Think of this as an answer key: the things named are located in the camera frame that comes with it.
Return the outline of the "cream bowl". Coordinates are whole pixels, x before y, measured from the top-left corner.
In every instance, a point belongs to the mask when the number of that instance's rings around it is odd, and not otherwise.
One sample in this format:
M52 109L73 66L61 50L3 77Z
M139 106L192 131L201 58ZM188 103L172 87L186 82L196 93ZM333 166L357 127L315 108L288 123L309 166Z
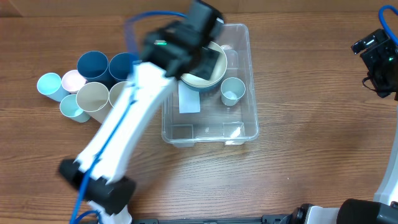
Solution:
M205 80L191 74L184 74L182 76L182 81L194 88L212 88L213 86L219 84L222 79L223 76L214 76L209 80Z
M226 69L227 69L227 64L228 64L228 59L226 57L224 50L218 44L216 44L214 42L210 42L208 48L219 52L217 61L214 64L213 70L211 71L211 77L224 76ZM213 59L208 58L206 61L202 61L196 69L194 69L190 73L186 73L186 74L191 74L191 75L194 75L197 77L197 75L201 75L202 73L207 72L208 66L212 65L212 63L213 63Z

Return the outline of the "grey small cup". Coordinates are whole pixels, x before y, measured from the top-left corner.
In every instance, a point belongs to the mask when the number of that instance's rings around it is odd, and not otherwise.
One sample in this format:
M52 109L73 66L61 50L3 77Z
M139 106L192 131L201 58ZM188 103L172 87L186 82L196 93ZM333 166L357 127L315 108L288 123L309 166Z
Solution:
M221 84L221 100L226 106L234 106L245 94L244 82L236 77L229 77Z

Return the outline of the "pink small cup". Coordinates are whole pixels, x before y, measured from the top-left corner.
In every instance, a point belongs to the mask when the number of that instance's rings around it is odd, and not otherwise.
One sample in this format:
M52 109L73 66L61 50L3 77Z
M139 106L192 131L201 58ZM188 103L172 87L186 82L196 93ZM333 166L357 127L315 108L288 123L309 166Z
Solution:
M77 93L87 80L78 72L78 70L70 70L62 77L62 87L69 93Z

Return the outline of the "mint green small cup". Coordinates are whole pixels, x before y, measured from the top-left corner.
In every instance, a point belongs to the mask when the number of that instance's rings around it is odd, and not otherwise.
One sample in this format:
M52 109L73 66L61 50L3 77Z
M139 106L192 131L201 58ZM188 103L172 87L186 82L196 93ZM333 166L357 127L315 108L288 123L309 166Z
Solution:
M76 102L76 94L66 96L60 102L61 113L78 123L85 123L90 119L90 116L82 110Z

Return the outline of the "light blue small cup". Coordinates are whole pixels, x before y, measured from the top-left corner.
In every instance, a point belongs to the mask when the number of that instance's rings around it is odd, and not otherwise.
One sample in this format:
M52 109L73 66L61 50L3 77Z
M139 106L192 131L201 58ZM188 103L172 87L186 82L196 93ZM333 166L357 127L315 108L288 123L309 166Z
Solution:
M40 94L61 102L70 93L62 86L62 79L57 73L46 73L37 82L37 90Z

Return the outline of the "blue bowl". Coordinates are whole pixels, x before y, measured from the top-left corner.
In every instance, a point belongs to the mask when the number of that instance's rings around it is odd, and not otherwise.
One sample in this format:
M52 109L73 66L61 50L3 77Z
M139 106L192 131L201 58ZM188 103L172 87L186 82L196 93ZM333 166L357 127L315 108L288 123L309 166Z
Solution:
M218 82L216 82L216 83L213 83L213 84L211 84L210 86L207 86L207 87L191 86L191 85L189 85L189 84L188 84L187 82L185 82L185 81L182 81L182 83L183 83L184 85L186 85L189 89L193 90L193 91L208 92L208 91L213 91L213 90L215 90L216 88L218 88L218 87L221 85L221 80L218 81Z

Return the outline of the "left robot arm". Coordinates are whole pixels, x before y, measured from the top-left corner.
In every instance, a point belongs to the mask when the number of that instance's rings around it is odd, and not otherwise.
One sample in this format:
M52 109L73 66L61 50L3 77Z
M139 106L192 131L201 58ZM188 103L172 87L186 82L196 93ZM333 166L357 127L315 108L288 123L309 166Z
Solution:
M126 23L126 42L132 51L132 73L115 107L94 138L75 159L60 163L59 172L77 189L70 221L80 223L82 202L98 223L131 223L127 206L136 188L125 172L131 154L160 104L193 72L210 78L220 54L210 44L223 30L222 19L173 21L146 34L138 49L133 23Z

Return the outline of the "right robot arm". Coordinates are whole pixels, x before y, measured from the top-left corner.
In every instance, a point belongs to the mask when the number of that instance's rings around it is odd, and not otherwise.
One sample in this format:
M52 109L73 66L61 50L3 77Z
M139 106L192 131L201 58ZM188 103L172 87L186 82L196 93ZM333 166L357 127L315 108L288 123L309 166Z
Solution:
M367 68L364 87L380 98L397 100L397 36L388 27L377 29L351 46ZM338 207L303 204L282 223L397 223L397 128L387 165L369 199L347 198Z

